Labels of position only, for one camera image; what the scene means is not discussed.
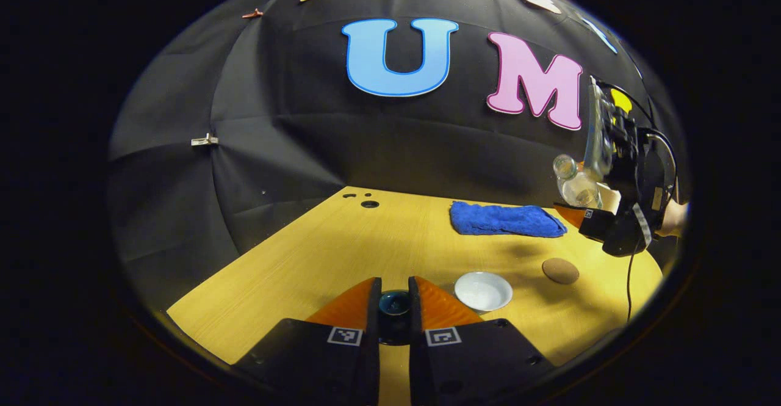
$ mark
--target table surface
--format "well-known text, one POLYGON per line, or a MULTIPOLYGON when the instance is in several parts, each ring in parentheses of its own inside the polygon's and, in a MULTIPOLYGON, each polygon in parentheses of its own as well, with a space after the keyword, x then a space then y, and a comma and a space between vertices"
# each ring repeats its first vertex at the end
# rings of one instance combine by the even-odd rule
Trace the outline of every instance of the table surface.
MULTIPOLYGON (((604 253, 599 242, 547 208, 567 227, 564 236, 462 236, 450 223, 452 202, 347 186, 188 292, 168 315, 206 350, 234 364, 279 320, 306 319, 366 278, 382 278, 385 291, 406 289, 407 279, 418 275, 452 292, 459 276, 483 270, 507 279, 513 300, 482 318, 510 320, 555 365, 625 325, 630 258, 604 253), (365 200, 380 205, 363 208, 365 200), (554 283, 542 272, 549 258, 570 261, 580 278, 554 283)), ((661 276, 649 253, 635 256, 633 315, 661 276)), ((409 403, 408 358, 409 347, 380 346, 381 406, 409 403)))

